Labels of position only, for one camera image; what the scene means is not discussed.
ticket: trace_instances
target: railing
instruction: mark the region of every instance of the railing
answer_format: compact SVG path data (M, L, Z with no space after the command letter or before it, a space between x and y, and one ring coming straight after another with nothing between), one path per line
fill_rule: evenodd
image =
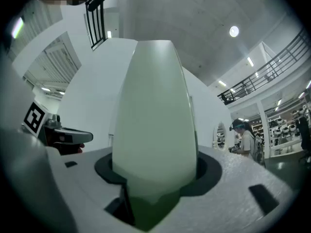
M107 38L104 26L104 5L103 5L104 2L101 2L100 5L96 7L96 10L90 11L89 6L92 2L93 0L86 1L86 19L88 26L88 34L91 41L91 48L95 50L99 46L99 44L103 43Z
M308 33L305 29L302 29L279 54L256 70L252 75L219 94L218 97L227 105L247 96L289 69L299 61L310 48L311 44Z

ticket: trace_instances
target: fluorescent light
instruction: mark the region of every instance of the fluorescent light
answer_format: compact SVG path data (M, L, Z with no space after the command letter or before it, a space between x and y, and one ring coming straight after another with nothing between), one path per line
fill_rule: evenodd
M304 92L303 92L303 93L301 93L301 94L300 94L300 96L299 96L298 98L301 98L301 97L302 97L302 95L304 95L304 94L305 94Z
M44 91L51 91L50 89L44 88L44 87L41 87L41 89L44 90Z
M309 81L309 84L307 85L306 89L310 87L310 84L311 84L311 80Z
M14 39L17 37L17 35L18 35L18 33L19 33L19 31L20 31L20 29L21 29L21 27L23 25L24 25L24 22L23 22L22 18L20 17L17 20L16 24L14 25L14 28L13 28L13 31L12 31L12 36L13 36Z
M237 26L232 26L232 27L230 28L229 34L230 34L232 37L238 36L238 34L239 34L239 28L238 28Z
M223 86L227 86L224 82L222 82L221 80L218 81L218 83L222 84Z
M248 60L249 64L251 64L251 66L253 67L253 66L254 66L254 63L252 62L251 58L248 57L247 60Z

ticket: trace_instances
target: balcony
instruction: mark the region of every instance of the balcony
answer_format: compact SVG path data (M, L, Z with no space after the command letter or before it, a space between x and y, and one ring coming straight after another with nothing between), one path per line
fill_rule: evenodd
M304 57L310 47L308 33L302 29L279 54L218 97L227 105L257 91L275 78L286 75L285 72Z

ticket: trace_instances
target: floor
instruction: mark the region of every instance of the floor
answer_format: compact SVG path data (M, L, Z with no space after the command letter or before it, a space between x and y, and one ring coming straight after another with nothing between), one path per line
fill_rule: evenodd
M299 190L311 170L311 164L304 165L303 162L298 162L299 158L304 155L305 152L300 151L290 155L265 159L266 168L282 179L293 191Z

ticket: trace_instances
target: backpack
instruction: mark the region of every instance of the backpack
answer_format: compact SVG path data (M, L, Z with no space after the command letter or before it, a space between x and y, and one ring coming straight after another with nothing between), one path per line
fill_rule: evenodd
M254 153L250 154L255 162L259 165L265 166L262 143L256 138L254 138Z

